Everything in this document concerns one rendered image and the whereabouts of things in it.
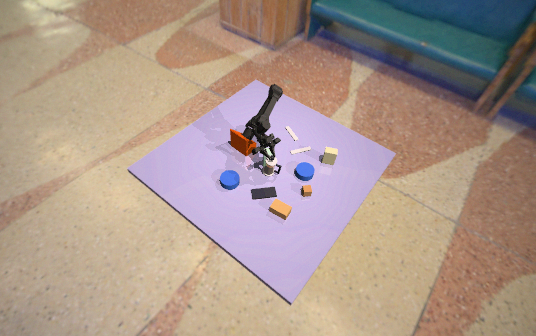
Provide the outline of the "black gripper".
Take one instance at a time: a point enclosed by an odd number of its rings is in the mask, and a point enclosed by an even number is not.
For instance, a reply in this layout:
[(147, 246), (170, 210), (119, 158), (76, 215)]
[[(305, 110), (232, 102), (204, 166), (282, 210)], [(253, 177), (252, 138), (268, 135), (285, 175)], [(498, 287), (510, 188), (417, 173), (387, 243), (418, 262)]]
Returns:
[(259, 142), (259, 144), (260, 144), (261, 146), (260, 146), (260, 147), (258, 146), (258, 147), (256, 147), (256, 148), (254, 148), (254, 149), (252, 150), (252, 154), (255, 155), (255, 154), (258, 153), (258, 151), (260, 151), (261, 154), (263, 154), (264, 156), (266, 156), (268, 159), (271, 160), (271, 158), (270, 158), (270, 156), (269, 156), (269, 154), (268, 154), (268, 152), (267, 152), (267, 150), (266, 150), (265, 148), (266, 148), (266, 147), (270, 147), (269, 150), (271, 151), (272, 155), (273, 155), (274, 157), (276, 157), (276, 156), (275, 156), (275, 149), (274, 149), (274, 148), (275, 148), (275, 145), (278, 144), (281, 140), (280, 140), (280, 138), (275, 138), (275, 139), (273, 139), (272, 142), (269, 142), (268, 144), (264, 143), (264, 144), (262, 145), (262, 144), (261, 144), (261, 140), (260, 140), (260, 137), (261, 137), (261, 136), (262, 136), (262, 137), (265, 137), (265, 134), (262, 134), (262, 135), (260, 135), (260, 136), (257, 137), (257, 142)]

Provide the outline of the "blue short cylinder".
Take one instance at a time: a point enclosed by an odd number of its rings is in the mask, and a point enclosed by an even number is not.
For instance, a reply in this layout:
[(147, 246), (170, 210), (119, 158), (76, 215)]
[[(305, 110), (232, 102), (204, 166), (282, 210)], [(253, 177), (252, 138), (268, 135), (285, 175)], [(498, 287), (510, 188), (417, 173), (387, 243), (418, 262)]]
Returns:
[(297, 165), (295, 174), (298, 179), (308, 181), (312, 179), (314, 171), (314, 167), (311, 164), (302, 162)]
[(239, 174), (233, 170), (224, 171), (220, 176), (221, 186), (227, 190), (232, 190), (239, 185)]

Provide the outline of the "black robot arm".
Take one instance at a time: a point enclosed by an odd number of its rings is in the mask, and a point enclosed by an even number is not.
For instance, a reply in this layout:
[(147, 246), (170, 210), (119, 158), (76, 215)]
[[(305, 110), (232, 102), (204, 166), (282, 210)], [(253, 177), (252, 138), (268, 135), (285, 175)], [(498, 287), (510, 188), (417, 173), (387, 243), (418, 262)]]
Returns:
[[(241, 135), (243, 135), (244, 137), (246, 137), (249, 140), (252, 140), (254, 135), (257, 138), (258, 136), (260, 136), (262, 134), (265, 134), (265, 132), (268, 129), (270, 129), (270, 127), (271, 127), (271, 125), (269, 123), (269, 116), (270, 116), (270, 114), (271, 114), (276, 102), (279, 100), (279, 98), (282, 95), (283, 95), (282, 88), (280, 88), (276, 84), (274, 84), (274, 85), (272, 84), (270, 86), (270, 88), (269, 88), (268, 97), (267, 97), (266, 101), (262, 105), (262, 107), (259, 110), (258, 114), (256, 116), (252, 117), (252, 119), (250, 119), (246, 123), (246, 125), (245, 125), (246, 129), (244, 130), (243, 134), (241, 134)], [(272, 142), (274, 138), (275, 137), (274, 137), (273, 133), (269, 134), (269, 136), (267, 136), (267, 134), (265, 135), (265, 137), (261, 136), (260, 137), (261, 144), (262, 145), (264, 143), (268, 144), (269, 142)]]

